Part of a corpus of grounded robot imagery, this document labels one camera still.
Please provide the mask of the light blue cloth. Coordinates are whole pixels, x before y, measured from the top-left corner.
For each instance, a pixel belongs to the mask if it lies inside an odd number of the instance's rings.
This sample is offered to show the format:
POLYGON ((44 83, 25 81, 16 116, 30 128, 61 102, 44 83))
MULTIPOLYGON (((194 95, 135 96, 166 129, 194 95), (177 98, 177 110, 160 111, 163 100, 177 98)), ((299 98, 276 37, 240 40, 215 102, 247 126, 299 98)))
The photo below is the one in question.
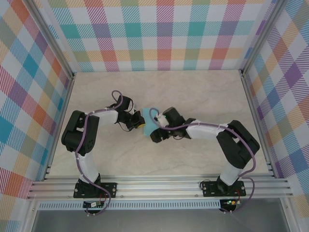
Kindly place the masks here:
POLYGON ((150 108, 142 109, 142 116, 145 121, 145 125, 143 126, 143 134, 147 137, 150 137, 151 133, 159 128, 151 119, 155 117, 156 111, 152 111, 151 116, 149 114, 149 111, 150 111, 150 108))

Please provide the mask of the grey metal sheet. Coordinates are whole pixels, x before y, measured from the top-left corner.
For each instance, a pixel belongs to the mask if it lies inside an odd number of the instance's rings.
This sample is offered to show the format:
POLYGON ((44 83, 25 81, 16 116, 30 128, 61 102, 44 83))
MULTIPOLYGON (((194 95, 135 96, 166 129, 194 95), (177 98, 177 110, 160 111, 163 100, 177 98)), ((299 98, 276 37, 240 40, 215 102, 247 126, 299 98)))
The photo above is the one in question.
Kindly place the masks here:
POLYGON ((216 210, 39 211, 31 232, 290 232, 282 218, 216 210))

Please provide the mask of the aluminium mounting rail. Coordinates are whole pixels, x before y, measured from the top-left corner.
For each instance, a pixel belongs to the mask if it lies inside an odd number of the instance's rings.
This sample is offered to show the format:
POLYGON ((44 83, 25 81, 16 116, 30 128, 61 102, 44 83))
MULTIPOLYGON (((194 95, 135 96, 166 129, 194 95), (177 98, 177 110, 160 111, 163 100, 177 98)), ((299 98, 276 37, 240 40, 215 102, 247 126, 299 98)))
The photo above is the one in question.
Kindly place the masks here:
MULTIPOLYGON (((215 181, 217 175, 153 175, 116 176, 103 175, 102 182, 117 184, 118 200, 201 199, 199 184, 203 180, 215 181)), ((28 200, 71 200, 75 176, 47 175, 43 181, 34 182, 28 200)), ((287 179, 275 178, 272 174, 253 174, 243 180, 246 193, 253 198, 290 198, 292 188, 287 179)))

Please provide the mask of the aluminium side rail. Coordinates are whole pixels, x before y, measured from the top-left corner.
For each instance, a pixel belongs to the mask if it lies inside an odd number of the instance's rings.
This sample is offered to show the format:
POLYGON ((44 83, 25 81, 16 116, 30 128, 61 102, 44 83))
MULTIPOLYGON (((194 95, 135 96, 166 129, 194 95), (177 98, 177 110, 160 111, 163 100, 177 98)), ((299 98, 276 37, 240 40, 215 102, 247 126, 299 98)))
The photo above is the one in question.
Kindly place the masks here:
POLYGON ((63 106, 62 106, 61 111, 60 111, 61 114, 60 114, 59 122, 57 124, 55 134, 53 136, 53 143, 52 143, 51 149, 50 149, 50 151, 47 155, 46 162, 43 166, 42 173, 39 177, 39 181, 43 181, 45 179, 45 176, 47 175, 47 170, 52 165, 52 162, 53 162, 53 159, 54 159, 54 156, 55 156, 55 152, 56 152, 56 147, 57 147, 57 144, 58 144, 58 141, 59 141, 59 138, 60 138, 61 129, 62 129, 62 126, 63 126, 65 114, 66 114, 66 111, 67 111, 67 108, 68 108, 68 104, 69 104, 69 101, 70 101, 74 82, 75 82, 75 79, 76 79, 76 75, 77 75, 77 72, 74 72, 74 73, 72 73, 72 77, 70 78, 68 90, 67 90, 67 93, 65 95, 63 106))
POLYGON ((260 122, 258 111, 255 108, 253 96, 250 92, 250 88, 249 88, 247 79, 246 79, 245 75, 242 73, 241 70, 239 70, 239 75, 240 75, 240 79, 241 79, 241 82, 242 82, 242 85, 243 85, 243 88, 244 88, 244 91, 245 91, 245 94, 246 94, 246 98, 247 98, 247 101, 248 101, 248 104, 249 104, 249 108, 250 108, 250 111, 251 111, 251 114, 252 114, 252 117, 253 117, 254 125, 255 125, 255 128, 256 128, 256 131, 257 131, 257 135, 258 135, 258 138, 259 138, 259 141, 260 141, 261 149, 263 151, 267 166, 270 167, 270 170, 272 171, 273 176, 275 178, 278 178, 278 175, 277 175, 278 173, 276 171, 276 167, 273 166, 273 160, 272 160, 272 157, 270 155, 270 150, 269 150, 269 147, 267 145, 267 141, 266 141, 265 136, 263 134, 262 124, 260 122))

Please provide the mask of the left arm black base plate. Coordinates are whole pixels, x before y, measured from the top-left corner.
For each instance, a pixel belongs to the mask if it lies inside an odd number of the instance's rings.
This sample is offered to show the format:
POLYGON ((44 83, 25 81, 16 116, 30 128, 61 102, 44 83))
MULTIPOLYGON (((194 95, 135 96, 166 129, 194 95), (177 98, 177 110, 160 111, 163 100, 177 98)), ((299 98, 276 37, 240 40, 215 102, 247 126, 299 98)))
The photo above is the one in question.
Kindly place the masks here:
MULTIPOLYGON (((109 192, 111 198, 116 197, 117 183, 112 183, 112 182, 102 183, 99 181, 97 185, 101 186, 101 188, 104 188, 107 192, 109 192)), ((74 187, 73 198, 76 198, 76 199, 101 198, 101 197, 108 198, 109 196, 107 192, 89 183, 78 181, 74 187)))

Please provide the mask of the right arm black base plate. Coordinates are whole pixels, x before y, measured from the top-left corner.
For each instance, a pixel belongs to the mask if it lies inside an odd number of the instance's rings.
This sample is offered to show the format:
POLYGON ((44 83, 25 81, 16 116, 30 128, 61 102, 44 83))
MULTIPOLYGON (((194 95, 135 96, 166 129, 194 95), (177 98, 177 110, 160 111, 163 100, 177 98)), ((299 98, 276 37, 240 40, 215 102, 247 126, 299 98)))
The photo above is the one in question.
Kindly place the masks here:
POLYGON ((204 197, 243 197, 246 190, 243 181, 236 181, 233 185, 227 186, 217 181, 205 180, 200 182, 200 188, 204 197))

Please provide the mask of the aluminium frame post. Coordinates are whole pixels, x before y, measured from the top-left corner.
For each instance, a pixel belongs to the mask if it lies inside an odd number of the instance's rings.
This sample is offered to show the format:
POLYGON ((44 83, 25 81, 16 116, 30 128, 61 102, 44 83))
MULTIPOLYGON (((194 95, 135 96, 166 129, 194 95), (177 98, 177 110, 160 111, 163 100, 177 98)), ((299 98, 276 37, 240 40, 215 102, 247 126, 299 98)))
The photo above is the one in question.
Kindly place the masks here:
POLYGON ((56 42, 55 37, 50 31, 48 24, 44 20, 44 17, 40 13, 39 8, 35 4, 34 0, 22 0, 22 1, 29 10, 30 14, 33 16, 34 21, 37 23, 39 29, 42 31, 42 35, 46 39, 47 43, 50 45, 61 67, 64 69, 66 74, 68 74, 69 78, 73 80, 75 72, 69 66, 69 63, 67 62, 65 56, 63 55, 59 45, 56 42))
POLYGON ((242 77, 246 77, 246 74, 256 60, 264 42, 269 37, 285 5, 285 0, 271 0, 269 8, 264 14, 265 20, 262 19, 261 24, 259 25, 259 28, 256 32, 255 39, 253 39, 252 45, 250 45, 248 48, 247 54, 243 60, 243 64, 239 70, 242 77))

